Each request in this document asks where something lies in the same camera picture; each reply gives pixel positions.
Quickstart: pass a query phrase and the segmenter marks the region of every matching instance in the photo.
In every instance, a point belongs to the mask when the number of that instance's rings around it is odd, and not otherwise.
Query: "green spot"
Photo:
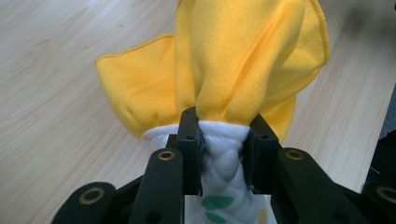
[[[202,200],[202,205],[209,211],[226,208],[233,203],[232,197],[225,196],[206,196]]]
[[[226,223],[225,219],[222,217],[219,217],[218,215],[215,215],[213,213],[208,213],[208,212],[206,212],[205,214],[206,214],[207,219],[209,219],[211,222]]]

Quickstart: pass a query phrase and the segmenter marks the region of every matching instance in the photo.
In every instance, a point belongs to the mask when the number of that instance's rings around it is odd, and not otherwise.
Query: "wooden table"
[[[332,58],[299,95],[283,146],[359,191],[396,82],[394,2],[321,4]],[[0,3],[0,223],[49,223],[80,186],[118,188],[144,172],[151,151],[116,119],[93,62],[173,33],[175,10],[175,0]]]

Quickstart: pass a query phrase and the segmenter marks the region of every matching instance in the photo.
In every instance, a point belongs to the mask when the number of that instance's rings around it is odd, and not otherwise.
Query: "black object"
[[[202,194],[205,148],[195,109],[181,117],[177,135],[152,153],[146,172],[115,190],[91,183],[63,204],[53,224],[184,223],[184,195]],[[247,187],[271,194],[277,223],[396,223],[396,184],[374,179],[362,194],[330,180],[310,155],[282,148],[262,117],[250,124],[242,153]]]

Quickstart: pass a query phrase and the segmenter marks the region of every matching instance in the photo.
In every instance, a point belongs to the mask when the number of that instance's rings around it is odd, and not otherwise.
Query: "tabletop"
[[[284,147],[360,191],[396,82],[390,0],[320,1],[332,57],[298,95]],[[75,189],[123,186],[152,152],[111,110],[93,66],[175,29],[176,0],[0,3],[0,223],[50,223]]]

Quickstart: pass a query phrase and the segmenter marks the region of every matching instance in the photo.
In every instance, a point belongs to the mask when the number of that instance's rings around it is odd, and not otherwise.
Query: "metal ring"
[[[286,152],[286,156],[292,160],[300,161],[304,158],[303,154],[299,151],[289,150]]]
[[[396,203],[396,189],[378,186],[376,188],[376,193],[381,196],[381,198],[391,203]]]
[[[175,157],[175,153],[171,151],[164,151],[158,154],[158,159],[162,161],[170,161]]]
[[[90,193],[97,193],[97,195],[94,198],[87,197]],[[82,193],[81,196],[79,196],[79,202],[81,204],[89,205],[99,202],[104,196],[105,196],[104,189],[93,187]]]

